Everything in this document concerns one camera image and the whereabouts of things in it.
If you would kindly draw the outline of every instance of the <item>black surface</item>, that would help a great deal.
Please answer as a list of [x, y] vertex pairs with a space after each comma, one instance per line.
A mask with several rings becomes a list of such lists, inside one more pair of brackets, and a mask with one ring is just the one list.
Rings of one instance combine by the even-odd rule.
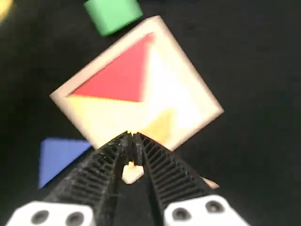
[[[48, 95], [134, 26], [102, 38], [82, 2], [15, 0], [0, 25], [4, 222], [37, 195], [40, 142], [82, 138]], [[298, 225], [298, 7], [254, 0], [141, 0], [141, 6], [145, 16], [163, 17], [225, 110], [177, 153], [217, 181], [251, 225]], [[132, 192], [143, 199], [139, 188]]]

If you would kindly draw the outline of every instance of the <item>blue block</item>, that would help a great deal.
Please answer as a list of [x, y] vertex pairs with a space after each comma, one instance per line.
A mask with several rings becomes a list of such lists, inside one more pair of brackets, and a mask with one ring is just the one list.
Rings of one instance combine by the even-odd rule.
[[90, 146], [83, 140], [46, 138], [41, 143], [39, 188], [47, 184]]

